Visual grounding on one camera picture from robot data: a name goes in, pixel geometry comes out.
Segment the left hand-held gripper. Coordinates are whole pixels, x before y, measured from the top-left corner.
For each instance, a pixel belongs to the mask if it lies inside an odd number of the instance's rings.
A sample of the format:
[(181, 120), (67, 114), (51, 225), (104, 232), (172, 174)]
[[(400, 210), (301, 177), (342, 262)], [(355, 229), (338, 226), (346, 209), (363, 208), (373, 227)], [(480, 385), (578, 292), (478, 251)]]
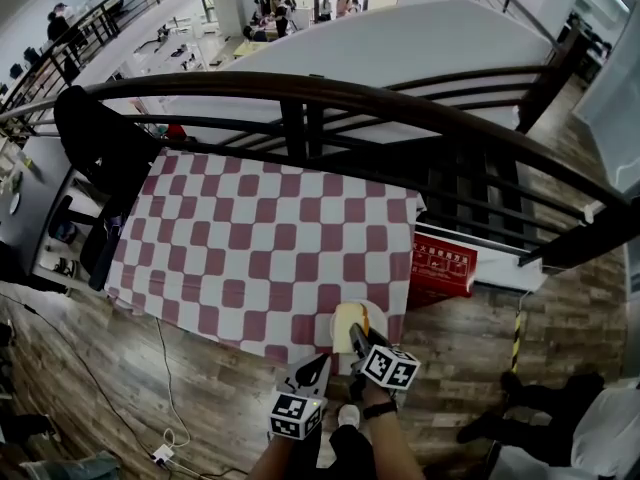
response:
[(331, 356), (314, 354), (290, 364), (272, 393), (269, 432), (302, 441), (321, 423)]

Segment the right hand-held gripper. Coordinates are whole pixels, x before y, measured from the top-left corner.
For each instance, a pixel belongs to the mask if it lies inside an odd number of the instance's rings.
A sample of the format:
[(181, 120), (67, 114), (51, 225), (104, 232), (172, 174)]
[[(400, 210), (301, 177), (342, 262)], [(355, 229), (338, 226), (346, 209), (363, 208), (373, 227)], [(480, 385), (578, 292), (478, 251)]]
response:
[(353, 401), (362, 400), (362, 392), (369, 380), (386, 390), (392, 398), (407, 391), (418, 373), (421, 363), (410, 353), (392, 347), (389, 340), (370, 327), (368, 337), (359, 323), (353, 323), (349, 336), (358, 360), (352, 364), (354, 380), (349, 388)]

